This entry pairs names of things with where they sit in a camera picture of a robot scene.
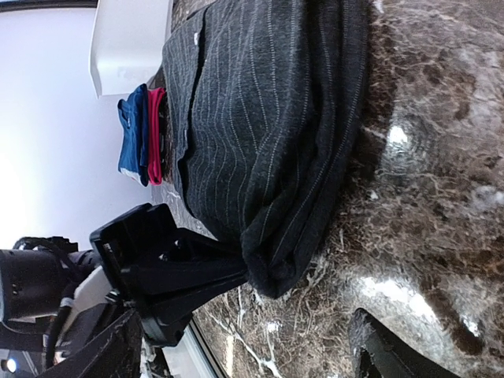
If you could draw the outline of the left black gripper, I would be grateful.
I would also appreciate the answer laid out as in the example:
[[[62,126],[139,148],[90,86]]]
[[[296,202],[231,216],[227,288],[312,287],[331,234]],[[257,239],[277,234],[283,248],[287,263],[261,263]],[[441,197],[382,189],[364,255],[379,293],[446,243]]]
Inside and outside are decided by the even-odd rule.
[[[109,299],[139,313],[155,347],[176,346],[195,309],[247,282],[239,251],[178,228],[166,204],[136,206],[93,231],[90,242],[112,285]],[[196,265],[241,276],[196,287]]]

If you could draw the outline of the navy blue t-shirt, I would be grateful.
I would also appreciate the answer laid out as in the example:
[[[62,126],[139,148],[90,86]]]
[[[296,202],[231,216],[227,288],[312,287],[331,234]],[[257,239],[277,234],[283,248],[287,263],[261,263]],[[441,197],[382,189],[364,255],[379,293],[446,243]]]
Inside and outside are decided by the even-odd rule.
[[[118,118],[123,130],[123,142],[118,161],[118,171],[144,187],[149,184],[148,89],[139,85],[127,99],[117,103]]]

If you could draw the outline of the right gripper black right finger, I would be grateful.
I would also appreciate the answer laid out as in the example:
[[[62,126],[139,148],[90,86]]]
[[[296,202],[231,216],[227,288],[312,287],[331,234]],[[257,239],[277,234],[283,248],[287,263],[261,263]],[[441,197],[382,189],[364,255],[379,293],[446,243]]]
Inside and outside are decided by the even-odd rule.
[[[363,308],[354,311],[348,337],[356,377],[458,377],[415,351]]]

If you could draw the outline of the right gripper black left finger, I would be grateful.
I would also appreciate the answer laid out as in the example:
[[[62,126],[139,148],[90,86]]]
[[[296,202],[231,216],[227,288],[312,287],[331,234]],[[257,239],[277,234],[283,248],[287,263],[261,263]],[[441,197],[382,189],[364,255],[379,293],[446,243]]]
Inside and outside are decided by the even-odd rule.
[[[77,354],[46,370],[42,377],[132,378],[141,376],[143,327],[140,316],[129,310]]]

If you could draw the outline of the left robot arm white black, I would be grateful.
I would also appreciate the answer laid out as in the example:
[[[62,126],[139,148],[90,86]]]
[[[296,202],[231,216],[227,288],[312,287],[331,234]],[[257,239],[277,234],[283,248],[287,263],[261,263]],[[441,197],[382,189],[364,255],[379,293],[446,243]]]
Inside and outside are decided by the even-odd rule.
[[[165,204],[136,206],[90,242],[82,251],[62,237],[24,238],[3,250],[2,322],[55,314],[74,285],[69,323],[99,303],[130,307],[151,345],[174,347],[197,308],[246,281],[239,252],[178,227]]]

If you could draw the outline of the black clothes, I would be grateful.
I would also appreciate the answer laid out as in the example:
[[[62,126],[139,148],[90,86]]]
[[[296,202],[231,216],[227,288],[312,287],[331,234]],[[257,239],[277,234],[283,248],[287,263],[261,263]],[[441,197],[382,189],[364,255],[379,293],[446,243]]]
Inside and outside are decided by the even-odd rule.
[[[335,208],[368,77],[365,1],[216,1],[165,43],[172,181],[279,298]]]

